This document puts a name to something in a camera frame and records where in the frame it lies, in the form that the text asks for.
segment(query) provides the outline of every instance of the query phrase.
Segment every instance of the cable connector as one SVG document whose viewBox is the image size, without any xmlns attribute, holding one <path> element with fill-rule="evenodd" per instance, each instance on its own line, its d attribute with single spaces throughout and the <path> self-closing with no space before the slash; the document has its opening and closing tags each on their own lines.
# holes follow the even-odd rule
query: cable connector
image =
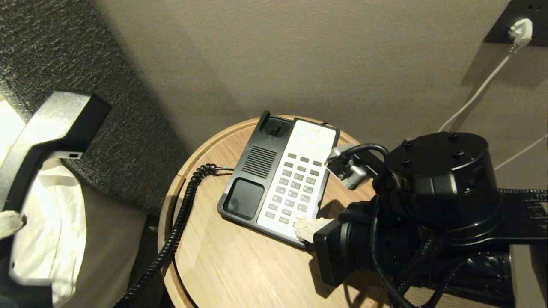
<svg viewBox="0 0 548 308">
<path fill-rule="evenodd" d="M 524 18 L 516 21 L 508 30 L 508 35 L 513 39 L 510 52 L 515 54 L 522 47 L 525 47 L 531 42 L 533 35 L 533 22 L 531 19 Z"/>
</svg>

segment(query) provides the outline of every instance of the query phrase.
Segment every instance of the wood grain surface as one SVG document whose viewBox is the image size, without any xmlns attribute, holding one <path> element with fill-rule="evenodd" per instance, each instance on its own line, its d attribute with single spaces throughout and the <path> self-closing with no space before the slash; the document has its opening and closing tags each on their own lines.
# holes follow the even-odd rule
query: wood grain surface
<svg viewBox="0 0 548 308">
<path fill-rule="evenodd" d="M 205 142 L 175 177 L 162 209 L 158 249 L 178 213 L 186 184 L 201 164 L 234 167 L 258 118 L 231 126 Z M 341 132 L 339 145 L 359 144 Z M 181 238 L 175 262 L 164 272 L 175 307 L 389 307 L 382 284 L 371 272 L 354 272 L 337 288 L 321 281 L 312 252 L 304 252 L 221 218 L 216 206 L 229 175 L 209 176 L 198 188 L 194 207 Z M 345 189 L 330 175 L 319 215 L 333 218 L 349 203 L 374 196 L 369 183 Z M 414 304 L 433 291 L 411 288 Z M 450 307 L 490 307 L 444 295 L 438 304 Z"/>
</svg>

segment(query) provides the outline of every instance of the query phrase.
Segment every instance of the electrical socket plate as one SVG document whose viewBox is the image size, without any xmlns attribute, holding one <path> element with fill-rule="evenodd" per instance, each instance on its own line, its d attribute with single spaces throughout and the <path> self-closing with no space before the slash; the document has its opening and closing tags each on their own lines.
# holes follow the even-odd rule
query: electrical socket plate
<svg viewBox="0 0 548 308">
<path fill-rule="evenodd" d="M 529 18 L 533 22 L 533 37 L 529 45 L 548 47 L 548 0 L 510 1 L 483 41 L 511 44 L 508 30 L 523 18 Z"/>
</svg>

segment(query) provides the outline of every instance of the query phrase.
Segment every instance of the desk phone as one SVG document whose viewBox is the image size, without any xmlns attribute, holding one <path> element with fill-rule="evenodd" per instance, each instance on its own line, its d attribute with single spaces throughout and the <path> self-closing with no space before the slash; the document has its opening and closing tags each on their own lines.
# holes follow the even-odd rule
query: desk phone
<svg viewBox="0 0 548 308">
<path fill-rule="evenodd" d="M 255 127 L 217 206 L 221 216 L 304 249 L 293 224 L 315 219 L 329 172 L 324 162 L 339 130 L 272 117 Z"/>
</svg>

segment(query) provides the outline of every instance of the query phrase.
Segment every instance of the gray upholstered headboard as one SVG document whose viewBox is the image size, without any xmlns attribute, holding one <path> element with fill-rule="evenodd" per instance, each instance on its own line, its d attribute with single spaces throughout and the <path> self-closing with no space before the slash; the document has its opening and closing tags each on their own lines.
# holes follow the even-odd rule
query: gray upholstered headboard
<svg viewBox="0 0 548 308">
<path fill-rule="evenodd" d="M 84 183 L 158 215 L 187 153 L 89 0 L 0 0 L 0 92 L 28 120 L 57 89 L 113 109 L 81 160 Z"/>
</svg>

